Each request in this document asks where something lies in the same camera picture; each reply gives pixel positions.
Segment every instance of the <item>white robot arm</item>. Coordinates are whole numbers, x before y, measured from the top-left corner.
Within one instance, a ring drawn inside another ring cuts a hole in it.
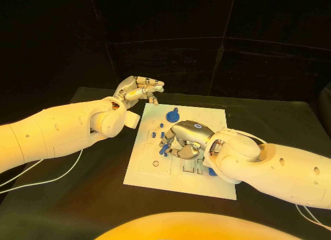
[[[138,99],[158,104],[152,92],[164,83],[128,77],[113,96],[102,100],[52,107],[21,121],[0,126],[0,173],[39,159],[69,155],[112,138],[123,128],[135,128],[139,116],[126,109]]]
[[[250,136],[227,128],[214,133],[187,120],[172,126],[159,147],[182,159],[204,150],[203,164],[229,183],[243,181],[293,204],[331,209],[331,159],[287,146],[257,145]],[[181,150],[171,149],[174,137]]]

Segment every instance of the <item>white puzzle board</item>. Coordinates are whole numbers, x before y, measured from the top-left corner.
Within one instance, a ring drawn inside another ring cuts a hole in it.
[[[223,109],[147,103],[123,184],[236,200],[234,184],[208,175],[208,168],[201,164],[203,151],[193,160],[182,160],[171,154],[159,155],[161,132],[167,133],[175,124],[167,121],[165,115],[174,108],[178,108],[178,122],[193,120],[214,132],[227,127]],[[181,148],[177,141],[171,147]]]

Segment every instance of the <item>table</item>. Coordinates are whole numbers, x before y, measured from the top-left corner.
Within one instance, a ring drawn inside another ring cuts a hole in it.
[[[80,87],[72,103],[102,99],[111,89]],[[331,140],[303,102],[266,101],[184,94],[157,94],[162,104],[226,109],[227,126],[331,158]],[[142,115],[145,101],[131,111]],[[83,150],[70,173],[56,182],[11,191],[0,206],[0,239],[93,239],[122,223],[164,212],[203,212],[260,223],[293,236],[331,239],[331,232],[309,223],[295,205],[236,185],[237,201],[123,185],[136,129]],[[79,153],[43,161],[16,186],[60,176]],[[331,226],[331,210],[312,209]]]

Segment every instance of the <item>blue knob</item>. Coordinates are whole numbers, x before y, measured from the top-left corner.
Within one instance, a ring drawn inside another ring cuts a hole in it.
[[[210,176],[217,176],[217,173],[214,172],[214,170],[208,167],[208,174]]]
[[[174,111],[167,113],[167,120],[171,123],[175,123],[180,120],[178,108],[174,108]]]
[[[168,144],[165,144],[159,150],[159,155],[165,153],[165,150],[170,148]]]

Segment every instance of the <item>circular hole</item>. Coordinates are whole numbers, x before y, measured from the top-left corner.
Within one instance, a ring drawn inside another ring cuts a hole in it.
[[[318,167],[313,168],[313,172],[315,172],[316,175],[319,175],[319,169],[318,169]]]
[[[280,162],[280,165],[283,166],[285,165],[283,158],[279,159],[279,162]]]

